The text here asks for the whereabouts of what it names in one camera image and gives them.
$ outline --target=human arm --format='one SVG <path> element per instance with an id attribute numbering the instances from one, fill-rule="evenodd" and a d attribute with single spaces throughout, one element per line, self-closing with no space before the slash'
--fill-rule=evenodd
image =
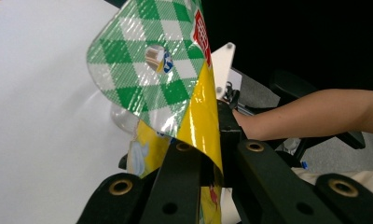
<path id="1" fill-rule="evenodd" d="M 233 115 L 255 140 L 319 137 L 347 131 L 373 133 L 373 91 L 323 90 L 268 112 Z"/>

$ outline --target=chip bag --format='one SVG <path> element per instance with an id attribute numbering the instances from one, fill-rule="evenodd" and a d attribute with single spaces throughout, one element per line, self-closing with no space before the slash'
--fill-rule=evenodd
<path id="1" fill-rule="evenodd" d="M 94 39 L 88 68 L 114 104 L 139 117 L 128 172 L 158 169 L 172 139 L 222 174 L 214 72 L 199 0 L 129 0 Z M 221 223 L 217 178 L 201 187 L 200 223 Z"/>

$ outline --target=green checkered packaging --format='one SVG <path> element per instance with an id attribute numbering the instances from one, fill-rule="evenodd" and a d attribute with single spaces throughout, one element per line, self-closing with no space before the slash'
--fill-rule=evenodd
<path id="1" fill-rule="evenodd" d="M 180 128 L 205 60 L 193 39 L 197 11 L 199 0 L 129 0 L 88 50 L 90 74 L 102 93 L 170 136 Z M 149 66 L 150 46 L 170 52 L 170 72 Z"/>

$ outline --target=red label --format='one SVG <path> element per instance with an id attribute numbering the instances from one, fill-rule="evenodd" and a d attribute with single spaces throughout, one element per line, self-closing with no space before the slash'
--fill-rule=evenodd
<path id="1" fill-rule="evenodd" d="M 204 23 L 200 10 L 195 14 L 195 33 L 193 34 L 193 39 L 198 42 L 200 48 L 203 50 L 204 56 L 206 57 L 208 66 L 211 67 L 212 62 L 209 38 L 207 36 L 206 24 Z"/>

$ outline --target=black chair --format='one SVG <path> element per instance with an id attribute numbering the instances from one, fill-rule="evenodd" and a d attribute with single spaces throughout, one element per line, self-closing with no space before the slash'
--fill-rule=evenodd
<path id="1" fill-rule="evenodd" d="M 306 80 L 284 70 L 275 70 L 269 82 L 269 88 L 272 92 L 280 97 L 277 106 L 288 104 L 302 96 L 318 91 Z M 252 114 L 258 114 L 264 111 L 271 110 L 275 107 L 257 108 L 246 105 L 244 109 Z M 354 149 L 362 149 L 366 147 L 365 139 L 361 132 L 346 132 L 326 137 L 309 137 L 301 138 L 294 157 L 299 161 L 302 159 L 306 149 L 314 147 L 332 137 L 337 137 Z M 271 147 L 277 148 L 286 139 L 268 141 Z"/>

